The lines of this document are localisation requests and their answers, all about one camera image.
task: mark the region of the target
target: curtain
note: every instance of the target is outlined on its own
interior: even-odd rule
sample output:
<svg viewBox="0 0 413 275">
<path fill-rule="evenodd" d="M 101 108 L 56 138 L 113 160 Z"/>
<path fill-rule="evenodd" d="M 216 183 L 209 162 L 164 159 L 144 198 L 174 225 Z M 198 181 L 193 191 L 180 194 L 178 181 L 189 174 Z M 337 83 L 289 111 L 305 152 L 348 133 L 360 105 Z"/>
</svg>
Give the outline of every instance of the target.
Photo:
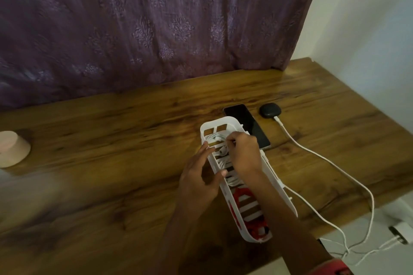
<svg viewBox="0 0 413 275">
<path fill-rule="evenodd" d="M 0 0 L 0 110 L 284 69 L 311 0 Z"/>
</svg>

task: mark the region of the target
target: pink sleeve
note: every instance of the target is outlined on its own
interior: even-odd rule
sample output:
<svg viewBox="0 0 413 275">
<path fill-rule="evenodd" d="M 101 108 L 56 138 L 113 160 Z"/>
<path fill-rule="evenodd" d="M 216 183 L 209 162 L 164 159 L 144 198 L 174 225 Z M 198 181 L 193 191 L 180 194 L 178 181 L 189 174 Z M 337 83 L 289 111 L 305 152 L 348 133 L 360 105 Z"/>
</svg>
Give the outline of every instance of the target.
<svg viewBox="0 0 413 275">
<path fill-rule="evenodd" d="M 316 267 L 308 275 L 353 275 L 353 272 L 343 261 L 334 259 Z"/>
</svg>

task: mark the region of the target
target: wooden tabletop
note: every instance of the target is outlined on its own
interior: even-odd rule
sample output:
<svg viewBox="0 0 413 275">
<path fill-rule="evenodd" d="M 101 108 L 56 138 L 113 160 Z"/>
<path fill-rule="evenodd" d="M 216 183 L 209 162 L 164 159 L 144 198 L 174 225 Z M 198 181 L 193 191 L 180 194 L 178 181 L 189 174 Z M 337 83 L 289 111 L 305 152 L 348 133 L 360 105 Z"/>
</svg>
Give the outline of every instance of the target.
<svg viewBox="0 0 413 275">
<path fill-rule="evenodd" d="M 413 136 L 310 59 L 284 71 L 234 71 L 125 93 L 0 114 L 0 130 L 29 140 L 0 171 L 3 274 L 138 274 L 174 209 L 178 178 L 199 127 L 244 103 L 271 141 L 281 180 L 335 224 L 369 211 L 367 194 L 294 146 L 258 108 L 276 102 L 287 130 L 367 185 L 382 205 L 413 189 Z M 206 180 L 212 174 L 204 169 Z M 296 197 L 315 236 L 330 230 Z M 246 274 L 278 256 L 245 242 L 222 194 L 193 230 L 183 274 Z"/>
</svg>

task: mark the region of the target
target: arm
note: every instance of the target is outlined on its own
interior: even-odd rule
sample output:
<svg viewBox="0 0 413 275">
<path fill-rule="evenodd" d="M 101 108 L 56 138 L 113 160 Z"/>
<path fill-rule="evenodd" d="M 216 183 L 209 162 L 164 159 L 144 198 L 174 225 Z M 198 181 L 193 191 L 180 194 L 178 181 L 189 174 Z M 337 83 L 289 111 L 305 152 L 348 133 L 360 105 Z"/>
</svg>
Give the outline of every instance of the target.
<svg viewBox="0 0 413 275">
<path fill-rule="evenodd" d="M 227 138 L 227 146 L 234 169 L 261 206 L 291 275 L 306 274 L 323 262 L 333 259 L 295 217 L 262 172 L 256 138 L 233 132 Z"/>
<path fill-rule="evenodd" d="M 189 231 L 218 195 L 219 183 L 227 174 L 226 170 L 222 170 L 215 174 L 211 184 L 204 183 L 201 177 L 202 167 L 214 149 L 208 147 L 208 142 L 204 142 L 186 164 L 179 179 L 175 212 L 166 226 L 158 250 L 145 274 L 178 273 L 179 260 Z"/>
</svg>

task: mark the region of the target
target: black smartphone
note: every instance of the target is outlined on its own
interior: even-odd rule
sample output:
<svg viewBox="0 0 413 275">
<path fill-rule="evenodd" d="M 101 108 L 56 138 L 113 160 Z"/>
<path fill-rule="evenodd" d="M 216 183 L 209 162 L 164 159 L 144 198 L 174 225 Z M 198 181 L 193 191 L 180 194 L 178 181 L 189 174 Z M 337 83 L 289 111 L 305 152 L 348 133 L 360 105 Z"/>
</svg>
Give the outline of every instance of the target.
<svg viewBox="0 0 413 275">
<path fill-rule="evenodd" d="M 224 108 L 224 113 L 227 116 L 235 117 L 238 122 L 242 124 L 245 131 L 249 132 L 250 135 L 257 137 L 260 149 L 265 149 L 271 146 L 269 139 L 265 136 L 263 130 L 245 105 L 241 104 L 226 107 Z"/>
</svg>

